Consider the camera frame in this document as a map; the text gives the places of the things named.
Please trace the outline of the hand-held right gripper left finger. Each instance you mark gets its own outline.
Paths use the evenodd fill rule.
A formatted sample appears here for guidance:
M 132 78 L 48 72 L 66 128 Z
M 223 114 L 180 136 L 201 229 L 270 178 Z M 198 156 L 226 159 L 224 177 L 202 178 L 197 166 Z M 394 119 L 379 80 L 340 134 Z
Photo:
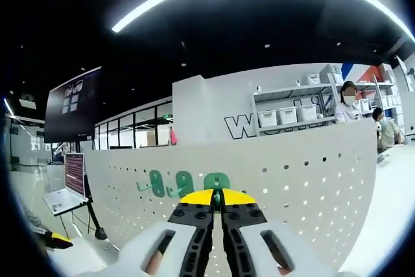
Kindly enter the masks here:
M 129 241 L 116 276 L 204 276 L 212 250 L 213 189 L 183 197 L 166 222 Z

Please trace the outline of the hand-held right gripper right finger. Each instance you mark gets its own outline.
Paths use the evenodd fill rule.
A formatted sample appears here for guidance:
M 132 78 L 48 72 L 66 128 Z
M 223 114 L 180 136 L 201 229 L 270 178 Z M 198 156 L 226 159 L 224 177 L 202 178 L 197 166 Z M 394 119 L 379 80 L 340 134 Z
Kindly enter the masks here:
M 334 276 L 284 224 L 268 221 L 255 199 L 220 190 L 224 251 L 233 276 Z

